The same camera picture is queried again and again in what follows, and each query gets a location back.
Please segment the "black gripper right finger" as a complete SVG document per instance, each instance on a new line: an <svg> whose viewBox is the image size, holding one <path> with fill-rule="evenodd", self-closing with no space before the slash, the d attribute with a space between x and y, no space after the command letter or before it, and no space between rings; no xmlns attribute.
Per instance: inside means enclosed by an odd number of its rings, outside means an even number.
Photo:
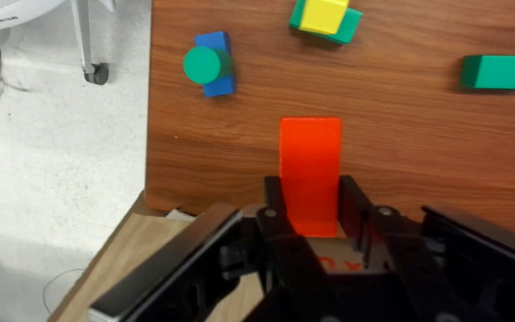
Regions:
<svg viewBox="0 0 515 322"><path fill-rule="evenodd" d="M351 175L342 175L339 186L339 220L349 238L362 238L365 234L373 207L374 204L362 186Z"/></svg>

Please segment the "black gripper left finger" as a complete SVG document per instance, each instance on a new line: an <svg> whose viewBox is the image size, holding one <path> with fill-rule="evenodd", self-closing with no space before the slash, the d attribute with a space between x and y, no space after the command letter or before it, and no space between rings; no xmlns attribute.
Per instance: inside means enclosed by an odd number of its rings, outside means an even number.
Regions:
<svg viewBox="0 0 515 322"><path fill-rule="evenodd" d="M287 215L287 202L283 193L283 184L280 177L267 177L265 179L265 216L267 218L280 218Z"/></svg>

